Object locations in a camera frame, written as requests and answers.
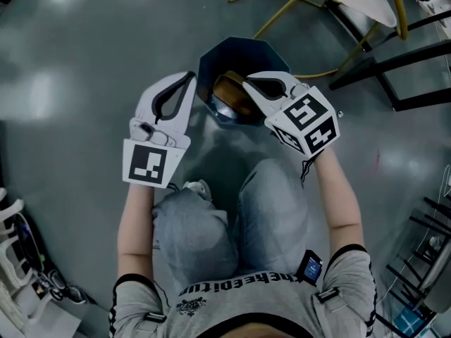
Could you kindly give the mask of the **white marble table black legs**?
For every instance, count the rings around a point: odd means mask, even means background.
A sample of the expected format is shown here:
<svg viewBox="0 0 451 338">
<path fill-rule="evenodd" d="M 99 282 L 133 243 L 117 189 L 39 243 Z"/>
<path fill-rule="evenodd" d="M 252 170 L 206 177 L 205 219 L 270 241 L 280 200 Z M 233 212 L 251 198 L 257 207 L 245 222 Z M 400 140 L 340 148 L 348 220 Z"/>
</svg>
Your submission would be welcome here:
<svg viewBox="0 0 451 338">
<path fill-rule="evenodd" d="M 411 96 L 406 99 L 399 99 L 389 80 L 385 76 L 387 72 L 398 68 L 427 61 L 439 56 L 446 57 L 451 55 L 451 38 L 378 62 L 373 57 L 374 51 L 391 39 L 396 38 L 397 33 L 391 32 L 384 38 L 370 44 L 367 40 L 370 38 L 371 33 L 376 30 L 374 27 L 368 31 L 366 36 L 364 36 L 360 33 L 348 14 L 339 7 L 339 4 L 327 2 L 326 8 L 355 39 L 363 41 L 362 47 L 358 48 L 357 51 L 363 51 L 369 54 L 369 57 L 357 63 L 347 72 L 339 74 L 339 77 L 329 84 L 331 90 L 337 90 L 366 78 L 375 77 L 383 88 L 383 91 L 386 93 L 394 111 L 408 111 L 415 108 L 451 103 L 451 87 Z"/>
</svg>

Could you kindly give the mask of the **person's right forearm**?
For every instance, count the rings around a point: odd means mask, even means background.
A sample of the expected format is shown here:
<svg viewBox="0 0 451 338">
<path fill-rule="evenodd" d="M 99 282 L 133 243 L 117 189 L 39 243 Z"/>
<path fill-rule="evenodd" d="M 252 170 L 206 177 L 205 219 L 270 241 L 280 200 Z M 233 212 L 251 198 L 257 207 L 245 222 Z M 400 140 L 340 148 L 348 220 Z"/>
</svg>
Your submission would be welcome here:
<svg viewBox="0 0 451 338">
<path fill-rule="evenodd" d="M 356 195 L 334 151 L 327 147 L 314 168 L 330 237 L 330 253 L 349 244 L 364 245 L 362 217 Z"/>
</svg>

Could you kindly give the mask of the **person's grey t-shirt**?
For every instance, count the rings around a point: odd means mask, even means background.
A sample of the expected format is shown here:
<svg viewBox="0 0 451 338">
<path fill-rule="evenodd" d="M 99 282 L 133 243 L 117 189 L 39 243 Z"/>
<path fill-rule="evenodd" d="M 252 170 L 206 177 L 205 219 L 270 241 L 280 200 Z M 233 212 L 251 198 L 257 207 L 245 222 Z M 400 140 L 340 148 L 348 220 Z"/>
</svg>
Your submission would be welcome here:
<svg viewBox="0 0 451 338">
<path fill-rule="evenodd" d="M 127 274 L 113 289 L 110 338 L 220 338 L 249 324 L 294 338 L 367 338 L 377 292 L 366 250 L 349 244 L 332 257 L 321 288 L 301 278 L 260 271 L 186 287 L 164 313 L 154 284 Z"/>
</svg>

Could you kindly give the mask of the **tan paper cup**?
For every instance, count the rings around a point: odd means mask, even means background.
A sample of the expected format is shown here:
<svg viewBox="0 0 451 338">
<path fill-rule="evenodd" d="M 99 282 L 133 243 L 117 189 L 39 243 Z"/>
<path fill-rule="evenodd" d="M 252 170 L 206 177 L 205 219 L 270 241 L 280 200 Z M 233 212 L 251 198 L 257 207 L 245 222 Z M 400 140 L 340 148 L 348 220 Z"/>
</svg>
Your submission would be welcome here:
<svg viewBox="0 0 451 338">
<path fill-rule="evenodd" d="M 248 120 L 259 120 L 262 113 L 244 89 L 244 78 L 232 70 L 217 77 L 213 85 L 214 95 L 239 115 Z"/>
</svg>

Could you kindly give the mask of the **blue white checked cloth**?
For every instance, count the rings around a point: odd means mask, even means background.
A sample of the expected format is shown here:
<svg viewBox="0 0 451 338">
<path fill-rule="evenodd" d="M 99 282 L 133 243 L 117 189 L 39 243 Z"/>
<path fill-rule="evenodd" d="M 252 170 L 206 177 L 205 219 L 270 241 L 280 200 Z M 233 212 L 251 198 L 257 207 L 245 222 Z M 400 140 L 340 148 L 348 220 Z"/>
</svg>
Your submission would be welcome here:
<svg viewBox="0 0 451 338">
<path fill-rule="evenodd" d="M 412 311 L 413 307 L 409 304 L 408 308 L 404 308 L 394 319 L 394 326 L 408 338 L 438 338 L 432 328 L 438 314 L 433 313 L 432 318 L 426 323 L 426 319 L 420 318 L 420 310 Z"/>
</svg>

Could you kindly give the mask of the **dark blue trash bin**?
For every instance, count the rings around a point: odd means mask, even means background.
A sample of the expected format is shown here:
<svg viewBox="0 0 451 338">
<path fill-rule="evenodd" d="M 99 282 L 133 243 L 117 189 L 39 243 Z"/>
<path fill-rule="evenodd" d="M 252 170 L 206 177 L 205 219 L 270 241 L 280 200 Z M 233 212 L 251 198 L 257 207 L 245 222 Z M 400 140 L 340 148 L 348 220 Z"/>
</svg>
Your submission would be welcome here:
<svg viewBox="0 0 451 338">
<path fill-rule="evenodd" d="M 252 73 L 261 71 L 290 72 L 289 66 L 269 43 L 241 37 L 229 37 L 223 40 L 200 58 L 197 95 L 205 103 L 217 123 L 228 127 L 238 125 L 258 127 L 262 125 L 265 119 L 264 114 L 259 120 L 248 120 L 238 114 L 238 123 L 232 124 L 222 123 L 214 115 L 211 103 L 213 85 L 217 77 L 228 70 L 232 70 L 242 77 L 247 77 Z"/>
</svg>

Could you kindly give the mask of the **crumpled clear plastic wrap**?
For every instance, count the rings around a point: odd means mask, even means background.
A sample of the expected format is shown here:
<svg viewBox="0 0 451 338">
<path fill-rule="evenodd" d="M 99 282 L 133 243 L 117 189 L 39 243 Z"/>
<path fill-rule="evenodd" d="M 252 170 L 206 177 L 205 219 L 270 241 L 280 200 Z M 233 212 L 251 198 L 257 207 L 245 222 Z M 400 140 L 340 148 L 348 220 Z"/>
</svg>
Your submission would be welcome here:
<svg viewBox="0 0 451 338">
<path fill-rule="evenodd" d="M 213 106 L 214 115 L 222 123 L 238 123 L 239 116 L 237 112 L 221 101 L 215 94 L 211 95 L 211 103 Z"/>
</svg>

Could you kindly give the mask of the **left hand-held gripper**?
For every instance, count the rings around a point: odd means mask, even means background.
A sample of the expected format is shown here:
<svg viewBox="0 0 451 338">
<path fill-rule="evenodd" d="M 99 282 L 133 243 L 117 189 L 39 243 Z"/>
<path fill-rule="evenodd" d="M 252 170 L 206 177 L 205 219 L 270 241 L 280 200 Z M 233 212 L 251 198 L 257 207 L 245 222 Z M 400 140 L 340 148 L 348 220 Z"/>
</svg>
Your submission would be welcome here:
<svg viewBox="0 0 451 338">
<path fill-rule="evenodd" d="M 141 95 L 130 120 L 130 138 L 123 140 L 124 182 L 166 188 L 191 139 L 184 135 L 196 93 L 194 72 L 166 76 Z M 180 90 L 173 111 L 166 115 L 163 105 Z"/>
</svg>

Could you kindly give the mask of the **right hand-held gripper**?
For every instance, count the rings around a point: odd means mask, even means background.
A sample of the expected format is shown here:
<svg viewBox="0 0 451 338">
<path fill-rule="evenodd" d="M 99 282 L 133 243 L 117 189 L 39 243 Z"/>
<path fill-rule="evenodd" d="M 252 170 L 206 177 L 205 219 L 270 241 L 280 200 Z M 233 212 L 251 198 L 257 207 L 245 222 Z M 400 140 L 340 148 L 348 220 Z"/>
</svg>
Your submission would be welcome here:
<svg viewBox="0 0 451 338">
<path fill-rule="evenodd" d="M 242 86 L 267 117 L 265 126 L 282 144 L 310 159 L 336 141 L 340 130 L 335 109 L 317 87 L 284 102 L 299 84 L 288 72 L 261 71 L 248 75 Z"/>
</svg>

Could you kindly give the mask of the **person's blue jeans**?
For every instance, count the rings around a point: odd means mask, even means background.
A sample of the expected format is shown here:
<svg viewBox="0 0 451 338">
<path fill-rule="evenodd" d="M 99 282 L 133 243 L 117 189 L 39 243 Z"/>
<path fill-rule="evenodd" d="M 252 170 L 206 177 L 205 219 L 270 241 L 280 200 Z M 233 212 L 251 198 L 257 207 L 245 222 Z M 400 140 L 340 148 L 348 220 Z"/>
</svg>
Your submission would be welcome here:
<svg viewBox="0 0 451 338">
<path fill-rule="evenodd" d="M 301 179 L 278 159 L 264 159 L 249 173 L 232 220 L 189 188 L 163 198 L 153 218 L 161 254 L 181 287 L 263 270 L 294 275 L 306 251 L 309 213 Z"/>
</svg>

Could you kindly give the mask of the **black device blue screen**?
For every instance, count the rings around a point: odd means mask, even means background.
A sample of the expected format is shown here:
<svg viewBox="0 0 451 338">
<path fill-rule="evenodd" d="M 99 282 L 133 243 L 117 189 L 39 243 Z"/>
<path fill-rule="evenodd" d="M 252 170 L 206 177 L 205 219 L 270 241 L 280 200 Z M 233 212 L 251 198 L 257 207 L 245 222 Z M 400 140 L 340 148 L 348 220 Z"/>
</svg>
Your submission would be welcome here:
<svg viewBox="0 0 451 338">
<path fill-rule="evenodd" d="M 322 259 L 312 250 L 307 249 L 295 277 L 299 281 L 305 281 L 315 287 L 319 277 L 321 276 L 322 267 Z"/>
</svg>

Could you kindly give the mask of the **person's left grey shoe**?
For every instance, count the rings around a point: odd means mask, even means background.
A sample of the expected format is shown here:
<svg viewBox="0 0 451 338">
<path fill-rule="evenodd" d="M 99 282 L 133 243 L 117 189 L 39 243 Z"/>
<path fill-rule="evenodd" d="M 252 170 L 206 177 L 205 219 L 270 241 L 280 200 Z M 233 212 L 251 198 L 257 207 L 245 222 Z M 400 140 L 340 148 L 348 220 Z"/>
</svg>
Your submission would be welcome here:
<svg viewBox="0 0 451 338">
<path fill-rule="evenodd" d="M 200 195 L 203 199 L 207 201 L 212 201 L 211 190 L 204 180 L 197 180 L 193 182 L 185 182 L 183 189 L 189 189 L 194 193 Z"/>
</svg>

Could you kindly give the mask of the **person's left forearm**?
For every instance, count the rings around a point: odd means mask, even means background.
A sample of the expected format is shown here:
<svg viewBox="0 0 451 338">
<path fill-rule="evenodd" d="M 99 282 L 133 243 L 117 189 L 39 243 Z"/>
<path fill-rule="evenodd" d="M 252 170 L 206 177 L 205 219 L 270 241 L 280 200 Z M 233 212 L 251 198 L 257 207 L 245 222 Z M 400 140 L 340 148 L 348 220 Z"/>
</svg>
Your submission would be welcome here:
<svg viewBox="0 0 451 338">
<path fill-rule="evenodd" d="M 118 230 L 119 277 L 138 274 L 153 279 L 153 206 L 153 187 L 130 184 Z"/>
</svg>

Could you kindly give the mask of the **black glossy bag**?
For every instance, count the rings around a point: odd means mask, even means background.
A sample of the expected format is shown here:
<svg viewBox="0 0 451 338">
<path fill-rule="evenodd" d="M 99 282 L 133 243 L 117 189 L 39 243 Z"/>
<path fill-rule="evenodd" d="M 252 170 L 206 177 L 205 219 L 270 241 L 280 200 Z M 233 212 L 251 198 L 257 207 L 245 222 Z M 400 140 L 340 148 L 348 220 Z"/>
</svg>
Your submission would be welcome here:
<svg viewBox="0 0 451 338">
<path fill-rule="evenodd" d="M 32 230 L 22 213 L 17 213 L 14 228 L 18 237 L 20 248 L 28 265 L 39 273 L 44 271 L 44 259 L 39 252 L 38 244 L 32 234 Z"/>
</svg>

